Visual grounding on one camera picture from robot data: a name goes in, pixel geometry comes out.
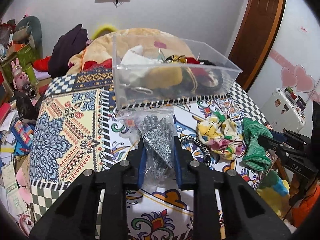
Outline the clear plastic storage box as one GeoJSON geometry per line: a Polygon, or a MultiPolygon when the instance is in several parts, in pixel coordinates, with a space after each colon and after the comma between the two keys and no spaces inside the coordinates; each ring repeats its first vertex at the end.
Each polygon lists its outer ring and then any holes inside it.
{"type": "Polygon", "coordinates": [[[116,107],[126,109],[225,97],[242,70],[204,42],[116,35],[112,72],[116,107]]]}

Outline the grey green plush toy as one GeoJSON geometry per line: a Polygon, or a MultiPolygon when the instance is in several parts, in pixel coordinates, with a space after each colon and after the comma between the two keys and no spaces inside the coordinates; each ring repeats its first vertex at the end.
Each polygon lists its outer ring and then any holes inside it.
{"type": "Polygon", "coordinates": [[[36,16],[23,18],[15,27],[12,41],[14,44],[29,44],[39,56],[43,55],[42,29],[40,20],[36,16]]]}

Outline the grey gloves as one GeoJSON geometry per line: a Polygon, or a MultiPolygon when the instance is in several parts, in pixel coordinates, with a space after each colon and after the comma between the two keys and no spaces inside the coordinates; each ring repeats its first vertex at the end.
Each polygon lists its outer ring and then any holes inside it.
{"type": "Polygon", "coordinates": [[[117,120],[135,136],[143,139],[146,149],[146,168],[143,187],[155,190],[171,179],[174,172],[174,108],[122,109],[117,120]]]}

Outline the pink rabbit toy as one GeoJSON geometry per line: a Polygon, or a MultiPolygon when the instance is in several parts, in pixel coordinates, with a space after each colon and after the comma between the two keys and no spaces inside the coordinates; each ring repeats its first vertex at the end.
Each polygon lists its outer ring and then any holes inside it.
{"type": "Polygon", "coordinates": [[[22,67],[20,65],[18,58],[16,58],[15,61],[11,62],[11,68],[12,68],[11,72],[13,76],[14,88],[21,92],[25,84],[28,84],[28,85],[30,84],[29,77],[22,70],[22,67]]]}

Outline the floral fabric scrunchie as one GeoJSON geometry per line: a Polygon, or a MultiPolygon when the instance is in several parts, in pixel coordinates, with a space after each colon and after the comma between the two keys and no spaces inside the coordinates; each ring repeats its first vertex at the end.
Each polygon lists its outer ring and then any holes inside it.
{"type": "Polygon", "coordinates": [[[197,137],[211,153],[225,160],[238,158],[244,150],[244,139],[239,126],[227,115],[213,112],[197,124],[197,137]]]}

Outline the green knitted cloth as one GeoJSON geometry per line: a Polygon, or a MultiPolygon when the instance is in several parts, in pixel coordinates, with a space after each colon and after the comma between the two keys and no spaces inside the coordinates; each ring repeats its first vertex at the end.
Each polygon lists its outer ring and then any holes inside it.
{"type": "Polygon", "coordinates": [[[270,130],[263,124],[250,118],[243,118],[242,129],[247,146],[242,162],[245,166],[257,172],[265,172],[271,167],[272,161],[266,156],[266,149],[259,145],[258,138],[260,135],[264,135],[267,138],[273,139],[270,130]]]}

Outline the patterned colourful tablecloth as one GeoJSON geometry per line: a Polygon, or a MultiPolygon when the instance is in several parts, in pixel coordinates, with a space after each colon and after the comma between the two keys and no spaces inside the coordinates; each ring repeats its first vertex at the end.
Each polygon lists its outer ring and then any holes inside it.
{"type": "MultiPolygon", "coordinates": [[[[30,159],[31,208],[37,223],[85,169],[108,170],[137,148],[138,139],[116,120],[112,70],[54,78],[44,94],[36,122],[30,159]]],[[[166,101],[151,103],[161,107],[166,101]]],[[[227,96],[180,99],[172,102],[177,135],[196,136],[198,122],[215,112],[228,114],[242,130],[246,116],[268,124],[265,116],[236,82],[227,96]]],[[[257,189],[265,173],[219,155],[210,169],[235,169],[257,189]]],[[[173,179],[155,189],[126,192],[129,239],[192,239],[193,192],[180,191],[173,179]]]]}

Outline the white sliding wardrobe door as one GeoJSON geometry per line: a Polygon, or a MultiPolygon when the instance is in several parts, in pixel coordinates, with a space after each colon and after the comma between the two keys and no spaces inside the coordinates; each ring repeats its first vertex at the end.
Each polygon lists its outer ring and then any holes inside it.
{"type": "Polygon", "coordinates": [[[312,103],[319,101],[319,22],[304,0],[286,0],[272,49],[248,94],[262,107],[275,88],[286,86],[306,102],[301,133],[310,136],[312,103]]]}

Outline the green gift bag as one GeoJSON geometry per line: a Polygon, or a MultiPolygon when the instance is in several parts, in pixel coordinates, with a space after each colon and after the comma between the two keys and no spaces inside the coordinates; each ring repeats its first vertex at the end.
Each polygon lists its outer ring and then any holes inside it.
{"type": "Polygon", "coordinates": [[[18,58],[20,66],[25,70],[26,66],[39,59],[39,53],[35,48],[32,48],[29,44],[20,48],[20,50],[13,52],[6,60],[1,63],[3,73],[7,79],[12,79],[11,74],[11,62],[18,58]]]}

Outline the yellow curved pillow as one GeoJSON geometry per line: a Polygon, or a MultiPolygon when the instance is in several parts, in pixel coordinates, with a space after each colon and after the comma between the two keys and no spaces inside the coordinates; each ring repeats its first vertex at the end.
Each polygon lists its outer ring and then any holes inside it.
{"type": "Polygon", "coordinates": [[[111,25],[111,24],[103,24],[103,25],[100,25],[94,32],[93,34],[91,35],[91,40],[95,40],[96,38],[98,37],[101,37],[105,34],[109,34],[109,33],[112,33],[112,32],[115,32],[117,31],[118,29],[111,25]]]}

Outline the green bottle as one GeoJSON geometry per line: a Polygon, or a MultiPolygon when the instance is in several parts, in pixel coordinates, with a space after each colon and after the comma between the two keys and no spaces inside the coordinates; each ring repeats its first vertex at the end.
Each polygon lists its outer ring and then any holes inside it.
{"type": "Polygon", "coordinates": [[[26,65],[24,72],[27,74],[30,83],[31,83],[33,86],[37,86],[37,84],[39,83],[39,81],[38,81],[37,78],[36,78],[36,75],[35,75],[35,72],[34,72],[34,69],[33,69],[33,66],[32,66],[31,63],[29,63],[29,64],[26,65]]]}

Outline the beige floral blanket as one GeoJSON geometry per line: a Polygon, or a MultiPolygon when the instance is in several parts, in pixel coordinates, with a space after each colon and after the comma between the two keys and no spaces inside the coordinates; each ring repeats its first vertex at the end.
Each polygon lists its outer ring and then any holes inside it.
{"type": "Polygon", "coordinates": [[[154,47],[156,44],[161,44],[161,46],[167,46],[164,48],[165,56],[176,54],[194,57],[190,48],[182,39],[169,33],[150,28],[123,29],[96,38],[80,53],[73,55],[68,62],[69,70],[67,74],[72,75],[83,72],[86,62],[94,61],[95,63],[102,63],[112,58],[114,35],[133,37],[132,41],[121,39],[120,48],[117,50],[119,55],[124,55],[127,50],[134,47],[135,45],[133,43],[138,41],[138,36],[147,36],[147,41],[142,43],[142,46],[146,49],[151,49],[151,47],[154,47]]]}

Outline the dark purple garment pile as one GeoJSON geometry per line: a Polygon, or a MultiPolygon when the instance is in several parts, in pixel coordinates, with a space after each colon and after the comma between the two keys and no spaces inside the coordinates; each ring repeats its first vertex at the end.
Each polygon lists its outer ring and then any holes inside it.
{"type": "Polygon", "coordinates": [[[48,73],[53,78],[64,76],[69,70],[69,59],[86,48],[87,30],[82,24],[62,35],[54,46],[48,62],[48,73]]]}

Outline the brown wooden door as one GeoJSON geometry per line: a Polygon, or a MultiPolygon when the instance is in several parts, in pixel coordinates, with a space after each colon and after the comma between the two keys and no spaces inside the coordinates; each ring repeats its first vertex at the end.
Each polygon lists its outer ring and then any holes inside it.
{"type": "Polygon", "coordinates": [[[237,83],[250,89],[276,39],[286,0],[248,0],[246,10],[229,54],[242,69],[237,83]]]}

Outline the white suitcase with stickers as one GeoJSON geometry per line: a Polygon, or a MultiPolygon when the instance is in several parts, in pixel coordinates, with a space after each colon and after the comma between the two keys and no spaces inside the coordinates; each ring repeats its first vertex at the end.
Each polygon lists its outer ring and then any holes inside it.
{"type": "Polygon", "coordinates": [[[306,123],[304,112],[296,100],[293,100],[288,91],[281,88],[276,88],[272,92],[261,111],[277,132],[289,130],[298,133],[306,123]]]}

